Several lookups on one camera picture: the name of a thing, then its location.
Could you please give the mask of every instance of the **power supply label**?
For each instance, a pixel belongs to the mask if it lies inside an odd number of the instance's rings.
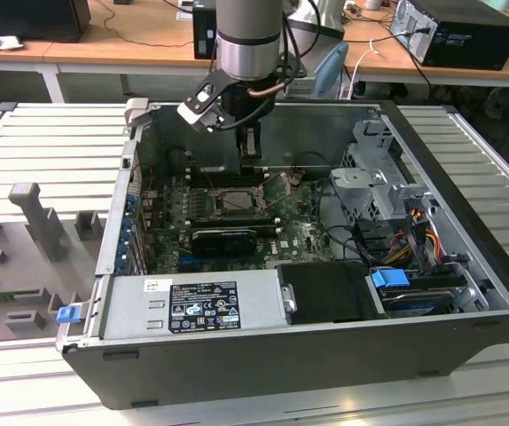
[[[169,291],[168,329],[172,333],[240,328],[236,281],[176,284]]]

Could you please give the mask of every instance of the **black computer case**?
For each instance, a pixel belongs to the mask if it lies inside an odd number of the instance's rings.
[[[479,0],[400,0],[392,34],[425,67],[500,70],[509,59],[509,17]]]
[[[0,36],[77,42],[90,19],[87,0],[0,0]]]

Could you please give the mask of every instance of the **power cable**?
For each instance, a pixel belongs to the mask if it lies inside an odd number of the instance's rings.
[[[160,43],[152,44],[152,43],[136,42],[134,40],[130,40],[130,39],[126,38],[124,35],[122,35],[121,33],[119,33],[118,30],[116,30],[115,28],[109,27],[109,25],[108,25],[109,20],[114,19],[114,17],[116,16],[116,12],[113,9],[111,9],[110,7],[108,7],[107,5],[103,4],[103,2],[101,2],[101,0],[97,0],[97,3],[99,3],[101,6],[103,6],[105,9],[107,9],[111,13],[111,16],[109,16],[108,18],[105,18],[105,20],[103,21],[103,27],[105,27],[105,29],[107,31],[109,31],[110,33],[113,33],[115,36],[119,37],[121,40],[124,40],[127,43],[138,44],[141,46],[148,46],[148,47],[184,47],[184,46],[187,46],[188,44],[193,43],[193,41],[190,41],[190,42],[183,43],[183,44],[160,44]]]

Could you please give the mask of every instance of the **blue latch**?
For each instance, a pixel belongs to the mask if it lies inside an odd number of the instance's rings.
[[[404,269],[379,269],[371,274],[371,278],[376,288],[409,287],[411,285]]]
[[[62,306],[58,310],[56,321],[59,324],[81,322],[81,306]]]

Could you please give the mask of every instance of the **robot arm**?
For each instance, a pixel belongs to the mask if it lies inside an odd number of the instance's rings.
[[[324,43],[331,31],[323,32],[322,29],[329,28],[321,22],[327,23],[325,17],[329,16],[340,20],[343,0],[321,1],[318,5],[314,0],[302,0],[292,26],[280,0],[216,0],[215,8],[218,69],[201,82],[177,111],[198,131],[235,130],[243,164],[261,157],[258,120],[272,111],[277,93],[295,78],[306,75],[301,57],[312,51],[308,56],[311,61],[319,36],[324,36],[319,37],[321,50],[331,50],[331,45]],[[311,17],[317,25],[311,23]],[[280,55],[281,34],[286,52],[283,55]],[[342,27],[336,36],[342,39]],[[304,48],[302,55],[298,39]],[[289,53],[288,44],[294,55]],[[221,107],[234,117],[234,122],[224,122],[217,105],[219,98]]]

